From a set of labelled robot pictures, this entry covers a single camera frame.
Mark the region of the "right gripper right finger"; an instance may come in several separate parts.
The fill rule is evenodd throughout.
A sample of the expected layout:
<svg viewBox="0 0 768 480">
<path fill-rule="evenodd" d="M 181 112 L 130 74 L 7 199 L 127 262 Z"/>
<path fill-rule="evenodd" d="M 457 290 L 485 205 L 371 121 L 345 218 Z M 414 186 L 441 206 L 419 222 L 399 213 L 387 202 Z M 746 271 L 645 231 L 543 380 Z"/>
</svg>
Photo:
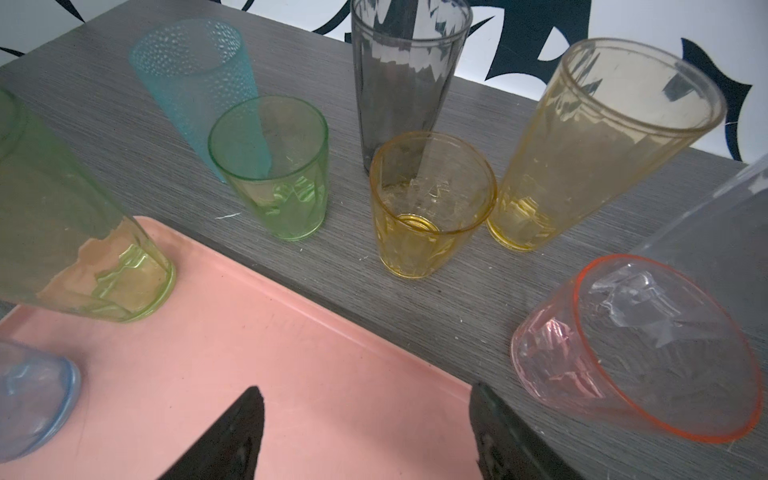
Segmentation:
<svg viewBox="0 0 768 480">
<path fill-rule="evenodd" d="M 471 388 L 469 418 L 483 478 L 582 477 L 484 382 Z"/>
</svg>

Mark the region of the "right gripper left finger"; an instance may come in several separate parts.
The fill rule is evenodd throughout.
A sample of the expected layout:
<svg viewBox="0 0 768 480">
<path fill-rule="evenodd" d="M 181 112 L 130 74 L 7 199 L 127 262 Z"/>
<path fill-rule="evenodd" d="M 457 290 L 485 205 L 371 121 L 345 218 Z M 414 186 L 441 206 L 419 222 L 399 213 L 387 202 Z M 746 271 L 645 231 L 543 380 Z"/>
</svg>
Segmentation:
<svg viewBox="0 0 768 480">
<path fill-rule="evenodd" d="M 251 386 L 160 479 L 254 479 L 264 425 L 264 399 Z"/>
</svg>

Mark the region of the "pink plastic tray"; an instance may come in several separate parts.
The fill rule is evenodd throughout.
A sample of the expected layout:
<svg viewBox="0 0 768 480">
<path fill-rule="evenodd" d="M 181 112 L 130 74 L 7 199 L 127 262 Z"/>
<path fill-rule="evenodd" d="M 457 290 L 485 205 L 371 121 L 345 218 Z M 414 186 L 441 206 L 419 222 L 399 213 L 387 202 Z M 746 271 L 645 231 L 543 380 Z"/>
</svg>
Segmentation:
<svg viewBox="0 0 768 480">
<path fill-rule="evenodd" d="M 5 479 L 156 479 L 249 387 L 259 479 L 476 479 L 469 386 L 145 217 L 177 269 L 151 316 L 117 324 L 19 306 L 1 334 L 81 370 L 70 419 Z"/>
</svg>

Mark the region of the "tall blue glass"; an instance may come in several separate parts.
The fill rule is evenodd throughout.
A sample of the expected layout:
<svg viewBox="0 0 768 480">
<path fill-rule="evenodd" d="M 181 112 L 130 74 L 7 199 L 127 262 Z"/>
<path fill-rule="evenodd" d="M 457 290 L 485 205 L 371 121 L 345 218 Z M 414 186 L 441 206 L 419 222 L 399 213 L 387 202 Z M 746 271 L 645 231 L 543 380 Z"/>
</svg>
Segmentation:
<svg viewBox="0 0 768 480">
<path fill-rule="evenodd" d="M 29 455 L 66 423 L 81 391 L 81 373 L 66 357 L 1 341 L 1 461 Z"/>
</svg>

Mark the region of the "tall yellow-green glass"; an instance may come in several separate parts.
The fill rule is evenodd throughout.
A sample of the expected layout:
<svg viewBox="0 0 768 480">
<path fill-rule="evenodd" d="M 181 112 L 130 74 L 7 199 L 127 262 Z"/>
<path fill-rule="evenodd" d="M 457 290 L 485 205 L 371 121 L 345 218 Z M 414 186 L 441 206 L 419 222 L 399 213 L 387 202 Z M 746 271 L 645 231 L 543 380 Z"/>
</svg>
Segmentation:
<svg viewBox="0 0 768 480">
<path fill-rule="evenodd" d="M 126 323 L 170 296 L 176 268 L 30 108 L 1 92 L 1 298 Z"/>
</svg>

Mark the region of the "tall dark grey glass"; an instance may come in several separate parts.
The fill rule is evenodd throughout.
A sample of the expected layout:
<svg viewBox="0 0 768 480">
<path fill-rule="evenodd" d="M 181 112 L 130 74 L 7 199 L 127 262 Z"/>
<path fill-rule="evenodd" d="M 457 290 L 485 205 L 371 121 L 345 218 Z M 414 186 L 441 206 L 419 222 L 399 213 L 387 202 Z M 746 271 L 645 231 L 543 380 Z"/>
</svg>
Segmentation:
<svg viewBox="0 0 768 480">
<path fill-rule="evenodd" d="M 433 129 L 472 26 L 467 1 L 349 3 L 363 165 L 411 131 Z"/>
</svg>

